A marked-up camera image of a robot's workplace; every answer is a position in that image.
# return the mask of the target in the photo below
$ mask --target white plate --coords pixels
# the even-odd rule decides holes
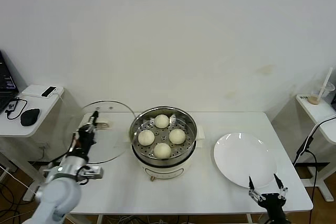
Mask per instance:
[[[233,183],[248,188],[249,178],[255,188],[274,180],[277,164],[266,145],[247,133],[222,136],[214,148],[216,165]]]

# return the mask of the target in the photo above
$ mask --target laptop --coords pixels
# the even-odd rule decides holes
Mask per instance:
[[[18,93],[17,86],[0,51],[0,113]]]

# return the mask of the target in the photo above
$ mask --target stainless steel steamer basket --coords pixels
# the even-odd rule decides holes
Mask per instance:
[[[169,118],[169,125],[164,129],[157,128],[154,119],[157,115],[164,114]],[[186,134],[186,140],[182,144],[173,144],[169,141],[169,133],[173,129],[181,129]],[[142,146],[138,141],[141,131],[150,130],[155,135],[153,144]],[[197,127],[194,119],[183,110],[169,106],[159,106],[146,110],[140,114],[130,127],[130,139],[132,149],[138,159],[147,165],[157,168],[168,168],[181,164],[187,160],[196,147]],[[170,158],[159,159],[153,154],[154,147],[159,143],[166,143],[172,149]]]

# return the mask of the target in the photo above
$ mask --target white cooker base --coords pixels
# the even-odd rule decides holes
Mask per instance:
[[[149,165],[146,165],[139,161],[140,165],[142,166],[143,170],[146,174],[148,174],[150,177],[155,177],[158,179],[169,179],[169,178],[175,178],[177,176],[182,175],[191,165],[193,154],[183,163],[170,167],[170,168],[155,168]]]

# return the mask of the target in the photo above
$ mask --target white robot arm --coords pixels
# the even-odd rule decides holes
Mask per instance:
[[[86,165],[89,150],[95,143],[97,117],[98,111],[93,113],[87,124],[77,130],[71,148],[61,164],[49,170],[46,182],[36,194],[40,204],[24,224],[63,223],[65,215],[79,203],[80,185],[85,185],[89,179],[102,178],[101,167]]]

